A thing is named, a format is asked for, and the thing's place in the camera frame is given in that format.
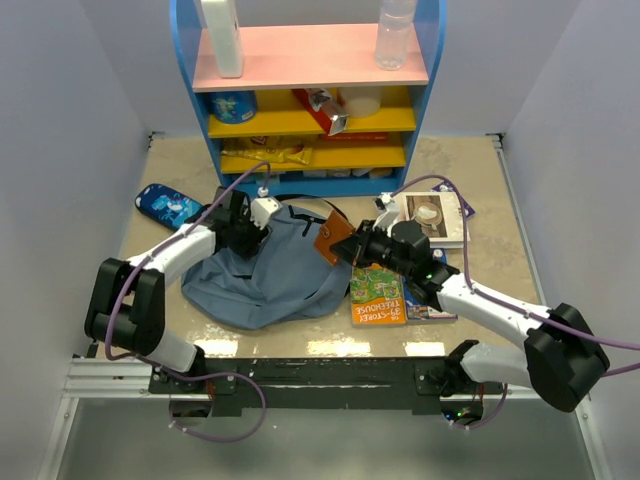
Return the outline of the brown leather wallet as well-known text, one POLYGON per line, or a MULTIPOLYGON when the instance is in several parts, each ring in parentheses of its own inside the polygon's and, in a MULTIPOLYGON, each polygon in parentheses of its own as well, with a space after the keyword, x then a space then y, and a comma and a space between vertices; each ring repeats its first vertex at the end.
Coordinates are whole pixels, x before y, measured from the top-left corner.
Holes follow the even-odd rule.
POLYGON ((345 240, 354 232, 355 228, 349 220, 337 210, 333 210, 320 226, 314 241, 314 248, 331 266, 336 266, 340 258, 331 251, 331 247, 345 240))

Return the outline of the orange treehouse book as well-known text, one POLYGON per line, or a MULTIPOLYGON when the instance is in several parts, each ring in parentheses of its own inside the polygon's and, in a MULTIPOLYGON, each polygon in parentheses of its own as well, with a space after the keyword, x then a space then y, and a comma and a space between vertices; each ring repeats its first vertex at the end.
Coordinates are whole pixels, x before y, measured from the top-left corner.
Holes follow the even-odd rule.
POLYGON ((350 300, 354 326, 402 326, 407 323, 401 276, 377 264, 353 268, 350 300))

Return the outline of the blue-grey fabric backpack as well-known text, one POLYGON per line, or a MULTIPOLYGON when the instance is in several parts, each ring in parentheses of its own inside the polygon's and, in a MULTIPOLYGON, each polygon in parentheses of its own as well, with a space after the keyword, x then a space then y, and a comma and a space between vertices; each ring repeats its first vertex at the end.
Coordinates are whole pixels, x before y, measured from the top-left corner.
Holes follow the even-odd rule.
POLYGON ((326 217, 289 203, 299 197, 276 197, 283 206, 252 258, 224 248, 191 267, 181 279, 186 300, 208 317, 241 330, 334 313, 349 293, 352 267, 343 261, 332 266, 316 250, 326 217))

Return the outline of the white coffee cover book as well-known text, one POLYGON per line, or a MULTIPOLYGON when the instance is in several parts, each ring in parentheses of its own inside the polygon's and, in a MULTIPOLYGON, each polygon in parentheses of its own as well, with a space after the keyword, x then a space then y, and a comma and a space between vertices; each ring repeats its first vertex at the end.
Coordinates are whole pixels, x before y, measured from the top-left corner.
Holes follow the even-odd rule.
POLYGON ((401 192, 401 220, 414 220, 433 248, 463 247, 463 209, 454 192, 401 192))

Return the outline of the blue cartoon cover book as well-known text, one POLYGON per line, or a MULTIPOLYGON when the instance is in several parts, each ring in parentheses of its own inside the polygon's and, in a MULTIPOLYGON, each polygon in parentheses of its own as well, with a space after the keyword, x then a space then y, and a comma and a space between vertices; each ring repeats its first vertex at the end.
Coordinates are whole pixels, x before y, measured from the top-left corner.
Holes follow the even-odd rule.
POLYGON ((408 323, 452 323, 458 320, 458 316, 456 314, 440 312, 426 304, 420 303, 412 296, 406 282, 403 282, 403 295, 408 323))

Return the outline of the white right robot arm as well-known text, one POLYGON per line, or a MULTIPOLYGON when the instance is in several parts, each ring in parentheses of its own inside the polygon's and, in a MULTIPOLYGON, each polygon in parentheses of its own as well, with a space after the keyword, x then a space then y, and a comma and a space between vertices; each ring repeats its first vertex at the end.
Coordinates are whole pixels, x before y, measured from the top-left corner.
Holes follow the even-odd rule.
POLYGON ((331 242, 329 250, 354 267, 377 264, 402 276, 420 302, 510 342, 508 348, 473 343, 451 354, 445 379, 456 392, 485 382, 518 385, 533 389, 555 409, 571 412, 609 370, 607 355, 576 308, 534 305, 484 288, 435 259, 414 221, 401 221, 390 230, 364 221, 331 242))

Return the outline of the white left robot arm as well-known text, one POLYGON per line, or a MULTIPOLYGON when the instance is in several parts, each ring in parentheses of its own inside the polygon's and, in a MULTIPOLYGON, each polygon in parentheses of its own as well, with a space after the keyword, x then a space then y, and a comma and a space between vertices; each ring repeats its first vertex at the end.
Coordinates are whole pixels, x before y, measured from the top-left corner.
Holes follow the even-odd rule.
POLYGON ((268 236, 268 223, 281 204, 268 190, 251 200, 241 191, 220 187, 214 200, 187 218, 167 239, 126 260, 109 258, 99 266, 84 323, 87 337, 172 370, 185 392, 207 380, 202 350, 170 331, 165 292, 199 262, 229 250, 249 259, 268 236))

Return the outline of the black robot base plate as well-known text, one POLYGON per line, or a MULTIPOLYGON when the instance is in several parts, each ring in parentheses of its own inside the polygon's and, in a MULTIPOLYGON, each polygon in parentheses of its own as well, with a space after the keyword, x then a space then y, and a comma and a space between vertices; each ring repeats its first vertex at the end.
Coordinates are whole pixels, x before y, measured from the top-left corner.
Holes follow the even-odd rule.
POLYGON ((238 417, 245 409, 261 407, 258 393, 248 382, 236 379, 236 373, 260 387, 270 409, 405 410, 436 415, 446 397, 502 392, 496 382, 478 387, 460 377, 448 380, 448 366, 443 357, 208 358, 207 370, 219 373, 219 378, 187 383, 154 372, 149 391, 212 400, 212 414, 217 417, 238 417))

